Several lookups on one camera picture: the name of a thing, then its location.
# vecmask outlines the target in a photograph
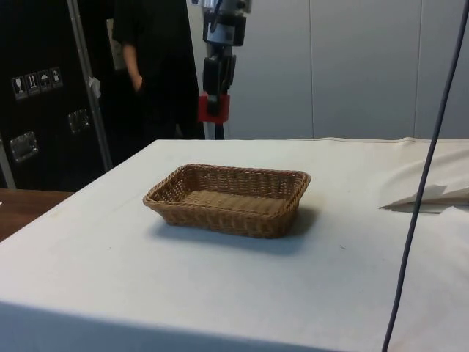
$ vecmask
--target black cable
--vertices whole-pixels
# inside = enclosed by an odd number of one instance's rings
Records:
[[[397,282],[396,297],[394,299],[393,310],[391,313],[391,319],[389,320],[388,330],[386,332],[386,337],[383,343],[383,352],[388,352],[389,342],[391,341],[391,336],[393,334],[394,324],[396,322],[397,311],[399,310],[399,303],[401,301],[402,287],[404,286],[405,270],[407,268],[407,261],[409,259],[410,246],[412,245],[413,234],[416,230],[418,214],[420,213],[420,207],[422,203],[422,198],[424,196],[426,180],[432,165],[433,155],[435,154],[435,148],[437,146],[438,138],[440,137],[441,125],[443,124],[443,118],[445,116],[446,104],[448,103],[449,93],[451,91],[451,85],[453,84],[454,74],[456,73],[457,63],[459,61],[459,54],[461,53],[462,42],[464,40],[465,29],[468,23],[468,14],[469,14],[469,0],[465,1],[464,10],[462,12],[462,21],[459,28],[459,34],[457,38],[456,49],[453,56],[453,61],[451,63],[451,69],[448,76],[448,81],[446,82],[445,91],[443,93],[443,99],[440,105],[440,111],[438,112],[438,118],[435,125],[435,131],[433,133],[432,142],[430,143],[430,149],[428,151],[428,156],[426,157],[424,171],[420,180],[420,186],[418,187],[418,193],[416,198],[416,203],[413,208],[412,220],[410,222],[409,233],[407,234],[407,240],[405,242],[404,254],[402,255],[402,264],[401,270],[399,272],[399,279]]]

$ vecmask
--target person's arm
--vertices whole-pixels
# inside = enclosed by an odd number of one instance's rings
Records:
[[[124,55],[127,71],[129,72],[130,79],[132,80],[133,88],[138,92],[141,88],[143,78],[140,75],[139,66],[137,65],[137,50],[132,44],[124,43],[122,53]]]
[[[113,38],[122,45],[125,65],[136,92],[141,88],[136,50],[136,19],[133,0],[116,0],[114,6]]]

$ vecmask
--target metal pole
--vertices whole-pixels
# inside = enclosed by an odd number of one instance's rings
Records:
[[[86,94],[88,95],[89,105],[91,107],[91,114],[95,123],[95,130],[97,135],[97,141],[100,145],[101,158],[103,159],[104,170],[107,172],[112,169],[111,154],[109,152],[108,140],[106,138],[106,132],[103,124],[103,116],[101,114],[99,102],[93,94],[91,87],[88,84],[90,77],[93,77],[91,63],[88,56],[88,48],[86,47],[86,40],[83,32],[83,26],[81,25],[80,10],[76,0],[67,0],[68,11],[70,13],[70,19],[72,21],[73,34],[75,35],[76,47],[78,50],[78,56],[80,59],[81,71],[86,86]]]
[[[0,135],[0,171],[3,172],[5,181],[7,181],[7,187],[11,189],[16,189],[15,179],[13,178],[12,170],[10,168],[10,163],[8,162],[7,154],[5,153],[5,147],[3,144],[3,139]]]

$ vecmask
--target hand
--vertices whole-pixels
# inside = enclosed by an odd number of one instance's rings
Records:
[[[132,78],[132,85],[136,92],[140,90],[143,82],[144,82],[144,79],[141,76],[136,76],[135,78]]]

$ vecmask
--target sticker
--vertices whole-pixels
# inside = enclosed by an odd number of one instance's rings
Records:
[[[28,89],[24,83],[24,77],[12,78],[13,92],[15,93],[15,99],[20,100],[28,97]]]
[[[37,73],[30,73],[24,76],[26,80],[26,86],[28,87],[29,95],[36,95],[41,93],[39,88],[39,80],[37,79]]]
[[[52,89],[51,74],[49,70],[42,70],[37,73],[41,92],[47,92]]]
[[[224,24],[217,24],[212,33],[212,24],[209,25],[207,40],[212,43],[233,45],[235,43],[236,28]]]
[[[53,67],[50,69],[51,72],[51,81],[53,88],[63,87],[64,82],[62,80],[62,74],[60,73],[60,68]]]

